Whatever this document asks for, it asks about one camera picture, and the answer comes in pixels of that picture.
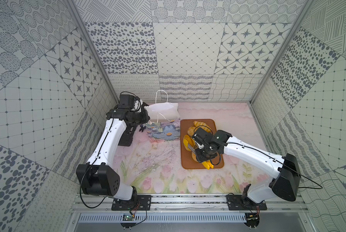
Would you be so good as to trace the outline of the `yellow steel food tongs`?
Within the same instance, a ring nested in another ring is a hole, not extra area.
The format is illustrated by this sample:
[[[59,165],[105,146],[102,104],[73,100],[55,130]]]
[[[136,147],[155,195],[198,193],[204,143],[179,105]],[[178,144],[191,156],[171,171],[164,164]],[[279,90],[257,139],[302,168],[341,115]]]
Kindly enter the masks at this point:
[[[202,162],[202,165],[207,169],[207,170],[210,170],[210,169],[213,169],[214,168],[214,165],[210,162],[210,161],[204,161]]]

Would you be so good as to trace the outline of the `striped croissant bread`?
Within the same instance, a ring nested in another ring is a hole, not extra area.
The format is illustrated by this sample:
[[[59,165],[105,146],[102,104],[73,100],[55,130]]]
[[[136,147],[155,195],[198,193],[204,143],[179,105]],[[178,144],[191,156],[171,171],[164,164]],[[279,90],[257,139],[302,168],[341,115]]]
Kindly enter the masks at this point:
[[[193,122],[194,126],[196,129],[203,129],[204,131],[206,131],[207,133],[213,133],[211,128],[205,123],[205,122],[202,122],[202,121],[194,121]]]

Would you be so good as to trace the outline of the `floral paper gift bag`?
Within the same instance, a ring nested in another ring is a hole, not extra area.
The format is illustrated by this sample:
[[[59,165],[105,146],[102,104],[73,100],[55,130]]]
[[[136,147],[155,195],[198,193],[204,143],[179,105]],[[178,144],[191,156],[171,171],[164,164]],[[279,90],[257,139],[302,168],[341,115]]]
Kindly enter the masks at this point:
[[[155,103],[145,107],[150,117],[146,123],[149,136],[155,140],[174,141],[180,138],[178,103],[169,102],[165,90],[158,90]]]

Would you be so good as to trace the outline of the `ring donut bread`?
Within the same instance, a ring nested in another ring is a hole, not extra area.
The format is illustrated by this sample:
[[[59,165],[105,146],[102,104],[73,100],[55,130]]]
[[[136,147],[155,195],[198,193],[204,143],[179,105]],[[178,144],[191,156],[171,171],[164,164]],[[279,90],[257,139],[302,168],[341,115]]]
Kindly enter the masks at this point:
[[[198,162],[197,157],[196,157],[196,154],[195,154],[194,152],[191,153],[191,156],[192,156],[192,159],[193,159],[195,162]]]

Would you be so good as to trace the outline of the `oval green-topped bread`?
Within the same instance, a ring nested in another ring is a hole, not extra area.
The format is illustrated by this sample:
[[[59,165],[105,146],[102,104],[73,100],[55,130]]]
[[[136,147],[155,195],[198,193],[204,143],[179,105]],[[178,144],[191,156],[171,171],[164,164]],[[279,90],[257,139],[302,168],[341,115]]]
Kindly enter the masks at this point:
[[[195,147],[194,140],[188,134],[183,137],[183,145],[187,151],[192,151]]]

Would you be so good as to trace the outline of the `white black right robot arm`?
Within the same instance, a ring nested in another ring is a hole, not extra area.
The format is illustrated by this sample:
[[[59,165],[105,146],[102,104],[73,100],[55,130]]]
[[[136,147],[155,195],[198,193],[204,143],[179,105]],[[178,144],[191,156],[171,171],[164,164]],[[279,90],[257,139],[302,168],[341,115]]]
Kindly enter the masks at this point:
[[[251,146],[230,133],[218,130],[206,132],[198,128],[192,135],[194,145],[187,144],[199,163],[211,161],[219,155],[239,158],[264,171],[268,178],[260,183],[248,184],[242,193],[241,201],[253,205],[264,200],[278,197],[294,202],[301,179],[300,169],[295,156],[281,156]]]

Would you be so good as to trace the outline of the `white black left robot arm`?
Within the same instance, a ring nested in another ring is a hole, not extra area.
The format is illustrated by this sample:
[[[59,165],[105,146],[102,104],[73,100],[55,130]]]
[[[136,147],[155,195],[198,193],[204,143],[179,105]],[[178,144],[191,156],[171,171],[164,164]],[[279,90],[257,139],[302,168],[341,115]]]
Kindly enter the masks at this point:
[[[124,184],[112,166],[118,146],[130,146],[137,127],[149,120],[143,106],[136,112],[111,109],[106,114],[105,128],[93,154],[85,164],[79,164],[76,168],[81,194],[124,201],[131,201],[135,197],[133,187]]]

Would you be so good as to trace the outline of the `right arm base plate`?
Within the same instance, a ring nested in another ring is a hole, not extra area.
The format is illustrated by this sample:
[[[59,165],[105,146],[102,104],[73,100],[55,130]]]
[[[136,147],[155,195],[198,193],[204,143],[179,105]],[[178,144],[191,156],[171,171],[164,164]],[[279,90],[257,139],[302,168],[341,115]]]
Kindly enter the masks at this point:
[[[267,210],[267,205],[265,202],[256,204],[247,198],[242,198],[241,195],[228,194],[226,195],[226,202],[228,209],[234,210],[247,210],[247,211],[265,211]]]

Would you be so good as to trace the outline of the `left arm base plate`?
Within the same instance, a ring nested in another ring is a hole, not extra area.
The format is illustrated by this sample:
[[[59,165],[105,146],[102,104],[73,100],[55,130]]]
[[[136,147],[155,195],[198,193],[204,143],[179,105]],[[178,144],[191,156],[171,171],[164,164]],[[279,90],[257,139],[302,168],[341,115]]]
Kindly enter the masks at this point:
[[[149,211],[151,195],[136,195],[131,200],[113,200],[112,211]]]

